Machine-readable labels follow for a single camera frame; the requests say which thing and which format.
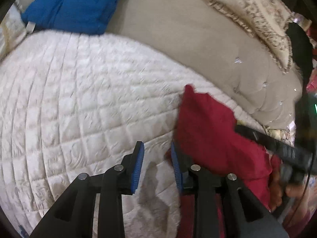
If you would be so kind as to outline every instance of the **cushion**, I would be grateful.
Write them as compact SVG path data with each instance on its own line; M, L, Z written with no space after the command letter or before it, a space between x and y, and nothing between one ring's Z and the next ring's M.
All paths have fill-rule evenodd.
M261 124L287 128L302 94L297 71L283 73L258 39L205 2L121 0L107 31L146 43L194 69Z
M12 5L0 24L0 60L26 36L25 25L15 5Z
M35 0L22 14L25 23L70 32L103 34L118 0Z
M285 30L292 19L291 11L280 0L210 0L210 5L222 8L219 2L244 20L277 57L278 66L288 72L293 65L292 45Z

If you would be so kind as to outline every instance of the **beige upholstery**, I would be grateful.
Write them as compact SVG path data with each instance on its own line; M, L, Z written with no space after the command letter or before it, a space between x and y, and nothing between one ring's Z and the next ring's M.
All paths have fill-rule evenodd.
M302 89L298 74L283 74L258 40L204 0L122 0L107 31L194 69L261 124L284 129L294 119Z

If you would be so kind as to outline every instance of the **black cable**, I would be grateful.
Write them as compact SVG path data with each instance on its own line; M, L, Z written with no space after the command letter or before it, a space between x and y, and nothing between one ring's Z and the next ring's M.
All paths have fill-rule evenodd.
M293 212L291 218L290 218L289 221L285 224L285 226L288 226L288 225L289 225L289 223L290 223L290 222L292 221L292 219L294 218L294 216L295 216L295 214L296 214L296 212L297 212L299 206L300 206L301 203L303 202L303 199L304 199L304 197L305 197L305 193L307 192L307 188L308 188L308 184L309 184L309 180L310 180L310 174L311 174L311 171L312 171L312 168L313 168L313 163L314 163L314 161L315 161L315 158L316 158L316 153L313 153L313 158L312 158L312 162L311 162L311 164L310 164L310 168L309 168L309 170L308 170L307 182L306 182L306 185L305 185L305 188L304 188L303 195L302 195L302 197L301 197L301 199L300 199L300 201L299 201L297 207L295 208L295 210L294 210L294 212Z

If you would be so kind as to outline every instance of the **human hand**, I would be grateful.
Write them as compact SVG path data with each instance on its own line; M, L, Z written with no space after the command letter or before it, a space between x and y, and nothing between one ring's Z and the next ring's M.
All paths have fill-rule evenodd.
M278 206L282 204L282 187L280 185L280 173L279 171L274 171L272 173L272 182L269 186L270 189L270 203L269 207L273 212ZM309 189L305 192L303 200L301 201L305 185L293 185L290 184L286 187L285 193L290 198L296 198L294 205L292 206L290 212L285 218L284 224L287 224L286 227L292 226L300 222L308 211L308 200L309 200Z

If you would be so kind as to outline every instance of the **blue cloth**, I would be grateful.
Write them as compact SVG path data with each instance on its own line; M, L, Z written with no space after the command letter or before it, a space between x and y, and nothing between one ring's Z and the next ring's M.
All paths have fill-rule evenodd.
M22 14L22 20L37 28L103 34L118 0L35 0Z

